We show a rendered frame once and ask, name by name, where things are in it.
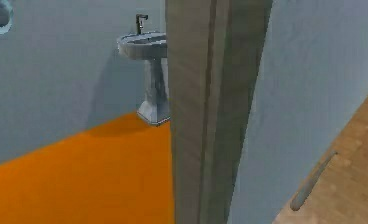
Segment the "grey wooden room door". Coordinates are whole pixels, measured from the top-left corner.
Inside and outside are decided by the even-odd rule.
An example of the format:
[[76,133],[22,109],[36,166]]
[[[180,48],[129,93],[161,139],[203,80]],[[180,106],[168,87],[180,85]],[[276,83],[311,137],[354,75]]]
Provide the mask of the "grey wooden room door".
[[274,0],[166,0],[175,224],[227,224]]

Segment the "black sink faucet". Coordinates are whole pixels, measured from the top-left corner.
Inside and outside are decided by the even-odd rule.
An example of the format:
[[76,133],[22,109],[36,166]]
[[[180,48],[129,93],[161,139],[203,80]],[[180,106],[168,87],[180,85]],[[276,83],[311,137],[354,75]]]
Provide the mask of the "black sink faucet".
[[143,29],[143,21],[144,20],[148,20],[149,15],[147,14],[136,14],[135,19],[136,19],[136,33],[139,35],[142,33],[142,29]]

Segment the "grey pedestal sink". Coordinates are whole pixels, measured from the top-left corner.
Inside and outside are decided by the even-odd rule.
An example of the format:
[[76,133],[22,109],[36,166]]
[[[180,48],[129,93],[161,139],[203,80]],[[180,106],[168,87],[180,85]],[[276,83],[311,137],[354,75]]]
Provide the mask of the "grey pedestal sink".
[[159,126],[170,119],[167,84],[164,79],[162,60],[167,58],[166,34],[150,31],[128,34],[117,40],[118,51],[131,59],[145,64],[144,101],[137,115],[152,126]]

